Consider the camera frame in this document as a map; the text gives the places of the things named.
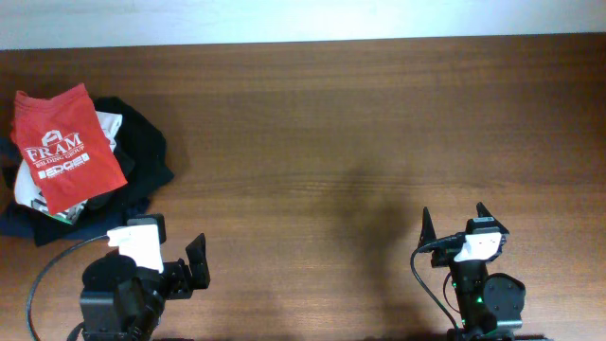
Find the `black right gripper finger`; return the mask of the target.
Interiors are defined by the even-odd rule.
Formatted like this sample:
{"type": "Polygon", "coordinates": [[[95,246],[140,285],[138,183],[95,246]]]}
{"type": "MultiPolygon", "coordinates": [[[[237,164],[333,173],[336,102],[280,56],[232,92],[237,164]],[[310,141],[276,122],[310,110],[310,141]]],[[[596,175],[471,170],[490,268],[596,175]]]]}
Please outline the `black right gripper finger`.
{"type": "Polygon", "coordinates": [[[435,228],[429,208],[425,206],[422,211],[421,231],[419,235],[418,248],[425,247],[437,240],[435,228]]]}
{"type": "Polygon", "coordinates": [[[485,207],[482,202],[478,202],[475,206],[477,216],[479,218],[492,218],[493,215],[489,212],[489,210],[485,207]]]}

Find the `orange printed t-shirt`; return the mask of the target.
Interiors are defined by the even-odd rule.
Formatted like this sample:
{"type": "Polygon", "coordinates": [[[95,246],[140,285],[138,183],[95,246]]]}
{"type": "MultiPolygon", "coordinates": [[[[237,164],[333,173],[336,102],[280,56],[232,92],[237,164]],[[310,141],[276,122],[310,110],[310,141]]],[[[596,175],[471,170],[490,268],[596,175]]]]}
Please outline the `orange printed t-shirt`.
{"type": "Polygon", "coordinates": [[[10,137],[51,214],[127,184],[82,83],[51,99],[17,92],[10,137]]]}

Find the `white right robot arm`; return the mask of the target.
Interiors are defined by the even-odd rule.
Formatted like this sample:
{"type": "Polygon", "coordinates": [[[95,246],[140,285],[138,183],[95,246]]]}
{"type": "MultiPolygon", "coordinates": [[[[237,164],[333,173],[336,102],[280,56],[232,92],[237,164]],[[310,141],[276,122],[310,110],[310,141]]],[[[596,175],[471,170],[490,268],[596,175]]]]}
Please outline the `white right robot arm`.
{"type": "Polygon", "coordinates": [[[522,328],[526,287],[504,273],[488,273],[487,264],[503,251],[509,231],[479,202],[477,216],[466,222],[465,230],[439,238],[429,209],[422,211],[418,247],[410,258],[411,271],[420,286],[446,314],[453,327],[448,340],[513,340],[522,328]],[[461,321],[456,322],[446,306],[428,289],[415,265],[416,255],[429,253],[431,266],[447,267],[445,278],[454,288],[461,321]]]}

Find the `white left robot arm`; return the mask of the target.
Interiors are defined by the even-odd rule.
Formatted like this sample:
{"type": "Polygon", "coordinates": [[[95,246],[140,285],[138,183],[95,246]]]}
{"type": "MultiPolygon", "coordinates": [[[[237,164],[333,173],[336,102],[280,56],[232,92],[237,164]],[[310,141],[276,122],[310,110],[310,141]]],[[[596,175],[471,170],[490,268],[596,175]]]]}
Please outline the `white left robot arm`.
{"type": "Polygon", "coordinates": [[[159,272],[111,252],[82,275],[81,334],[85,340],[149,341],[169,300],[190,299],[210,283],[205,235],[187,247],[187,259],[166,262],[159,272]]]}

